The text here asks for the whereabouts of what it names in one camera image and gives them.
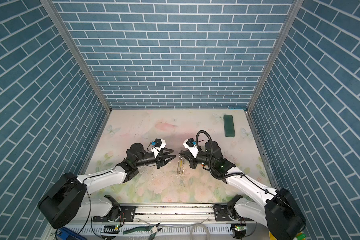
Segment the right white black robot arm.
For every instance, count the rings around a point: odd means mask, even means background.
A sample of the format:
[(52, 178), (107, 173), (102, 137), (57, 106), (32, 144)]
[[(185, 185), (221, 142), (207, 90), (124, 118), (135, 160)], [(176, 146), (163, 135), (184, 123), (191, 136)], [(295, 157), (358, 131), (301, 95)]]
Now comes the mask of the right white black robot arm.
[(205, 143), (205, 150), (194, 139), (185, 140), (179, 155), (195, 169), (208, 167), (213, 178), (240, 191), (227, 203), (233, 220), (249, 218), (267, 227), (277, 240), (295, 240), (306, 227), (306, 218), (293, 195), (285, 188), (276, 190), (261, 184), (225, 159), (217, 142)]

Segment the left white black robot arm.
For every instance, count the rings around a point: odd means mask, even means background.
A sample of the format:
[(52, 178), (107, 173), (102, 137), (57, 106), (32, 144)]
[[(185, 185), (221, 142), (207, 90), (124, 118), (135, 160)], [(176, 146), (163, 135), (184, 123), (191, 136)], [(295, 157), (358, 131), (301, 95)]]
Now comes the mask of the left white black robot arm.
[(74, 219), (103, 217), (109, 222), (121, 219), (120, 204), (110, 195), (106, 201), (92, 200), (91, 194), (112, 185), (133, 179), (139, 167), (161, 168), (173, 160), (173, 150), (164, 140), (157, 139), (146, 151), (140, 143), (132, 144), (126, 158), (114, 167), (88, 175), (63, 174), (38, 202), (38, 209), (54, 229)]

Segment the metal key organizer ring plate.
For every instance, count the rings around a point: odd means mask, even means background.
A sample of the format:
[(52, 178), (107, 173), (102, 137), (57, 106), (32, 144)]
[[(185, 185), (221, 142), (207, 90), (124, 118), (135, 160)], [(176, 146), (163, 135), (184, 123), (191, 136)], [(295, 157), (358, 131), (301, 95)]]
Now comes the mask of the metal key organizer ring plate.
[(179, 157), (178, 167), (177, 167), (177, 175), (182, 175), (184, 173), (184, 159), (183, 157)]

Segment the green rectangular block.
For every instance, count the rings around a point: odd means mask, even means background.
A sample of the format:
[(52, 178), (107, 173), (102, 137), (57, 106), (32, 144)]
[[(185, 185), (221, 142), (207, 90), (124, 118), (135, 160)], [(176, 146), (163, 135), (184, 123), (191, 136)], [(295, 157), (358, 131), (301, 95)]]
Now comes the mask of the green rectangular block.
[(234, 138), (236, 133), (235, 133), (235, 125), (234, 125), (233, 116), (232, 115), (224, 115), (223, 121), (224, 121), (225, 137)]

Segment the yellow cup with screws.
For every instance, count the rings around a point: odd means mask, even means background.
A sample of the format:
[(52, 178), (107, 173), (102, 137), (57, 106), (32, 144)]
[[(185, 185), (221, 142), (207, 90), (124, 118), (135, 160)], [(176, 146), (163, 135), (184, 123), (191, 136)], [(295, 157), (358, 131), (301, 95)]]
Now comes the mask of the yellow cup with screws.
[[(269, 238), (270, 238), (270, 240), (277, 240), (277, 239), (272, 235), (271, 232), (269, 232)], [(300, 232), (300, 233), (298, 233), (298, 235), (297, 235), (295, 238), (293, 238), (293, 240), (306, 240), (306, 235), (305, 235), (304, 233)]]

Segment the clear plastic tube loop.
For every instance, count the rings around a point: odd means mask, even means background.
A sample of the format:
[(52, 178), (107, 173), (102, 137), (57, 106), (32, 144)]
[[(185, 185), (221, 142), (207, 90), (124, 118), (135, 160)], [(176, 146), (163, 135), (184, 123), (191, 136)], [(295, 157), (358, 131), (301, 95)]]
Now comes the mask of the clear plastic tube loop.
[(211, 233), (208, 227), (204, 224), (194, 224), (190, 228), (190, 239), (195, 240), (196, 235), (203, 235), (205, 240), (211, 239)]

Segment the aluminium mounting rail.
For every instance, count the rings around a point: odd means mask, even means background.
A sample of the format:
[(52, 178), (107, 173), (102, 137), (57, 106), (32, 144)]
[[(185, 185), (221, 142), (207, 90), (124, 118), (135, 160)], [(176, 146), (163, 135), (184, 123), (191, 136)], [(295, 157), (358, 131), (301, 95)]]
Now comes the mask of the aluminium mounting rail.
[(204, 224), (211, 240), (269, 240), (269, 229), (249, 218), (233, 220), (227, 204), (121, 205), (121, 219), (74, 219), (64, 227), (87, 240), (147, 240), (149, 232), (123, 235), (124, 230), (156, 225), (163, 228), (154, 240), (190, 240), (190, 228)]

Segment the green handled pliers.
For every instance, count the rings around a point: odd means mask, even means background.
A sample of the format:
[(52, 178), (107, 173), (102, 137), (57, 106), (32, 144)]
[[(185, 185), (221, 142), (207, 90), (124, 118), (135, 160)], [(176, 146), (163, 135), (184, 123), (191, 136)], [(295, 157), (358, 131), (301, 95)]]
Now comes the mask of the green handled pliers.
[(144, 227), (135, 227), (129, 230), (124, 230), (123, 231), (123, 235), (127, 235), (127, 234), (131, 234), (131, 233), (135, 233), (135, 232), (149, 232), (150, 236), (148, 237), (148, 240), (153, 240), (157, 233), (160, 232), (163, 228), (159, 227), (160, 223), (156, 224), (156, 225), (149, 225), (149, 226), (144, 226)]

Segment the blue device box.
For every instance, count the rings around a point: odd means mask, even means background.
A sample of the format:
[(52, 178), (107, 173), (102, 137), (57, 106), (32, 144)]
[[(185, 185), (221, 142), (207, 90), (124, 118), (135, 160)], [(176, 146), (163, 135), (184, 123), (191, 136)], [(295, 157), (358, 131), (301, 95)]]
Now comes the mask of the blue device box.
[(63, 227), (56, 230), (55, 240), (87, 240), (85, 237)]

